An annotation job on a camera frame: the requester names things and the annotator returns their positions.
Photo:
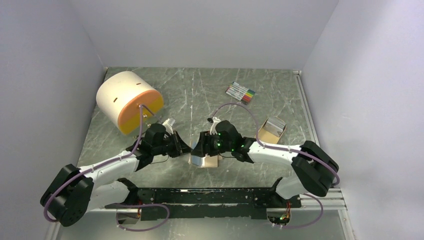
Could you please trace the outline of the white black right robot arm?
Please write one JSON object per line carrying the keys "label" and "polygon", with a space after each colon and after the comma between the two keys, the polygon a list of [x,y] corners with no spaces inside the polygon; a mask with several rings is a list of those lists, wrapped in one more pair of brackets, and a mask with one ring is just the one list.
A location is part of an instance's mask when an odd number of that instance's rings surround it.
{"label": "white black right robot arm", "polygon": [[191,155],[199,158],[230,153],[243,163],[265,163],[290,167],[294,174],[275,182],[270,202],[282,207],[296,195],[310,193],[325,197],[339,183],[338,164],[315,142],[300,145],[278,145],[242,136],[227,120],[208,118],[210,130],[202,131]]}

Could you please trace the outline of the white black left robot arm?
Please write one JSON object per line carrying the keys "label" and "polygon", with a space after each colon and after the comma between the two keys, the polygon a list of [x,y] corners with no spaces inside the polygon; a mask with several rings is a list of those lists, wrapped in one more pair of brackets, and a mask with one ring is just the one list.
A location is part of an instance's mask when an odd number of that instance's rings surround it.
{"label": "white black left robot arm", "polygon": [[44,217],[69,227],[94,209],[132,208],[141,203],[139,188],[124,175],[150,165],[155,156],[176,158],[191,150],[177,131],[169,133],[164,125],[154,123],[116,156],[87,166],[64,166],[40,199]]}

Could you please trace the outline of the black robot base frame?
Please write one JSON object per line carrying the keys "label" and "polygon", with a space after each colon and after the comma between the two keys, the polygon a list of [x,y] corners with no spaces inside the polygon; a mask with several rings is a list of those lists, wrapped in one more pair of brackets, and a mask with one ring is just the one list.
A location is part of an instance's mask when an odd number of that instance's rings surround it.
{"label": "black robot base frame", "polygon": [[152,188],[137,187],[126,178],[118,179],[130,191],[123,204],[145,205],[133,217],[141,221],[195,218],[268,218],[268,209],[300,208],[299,195],[279,196],[275,187]]}

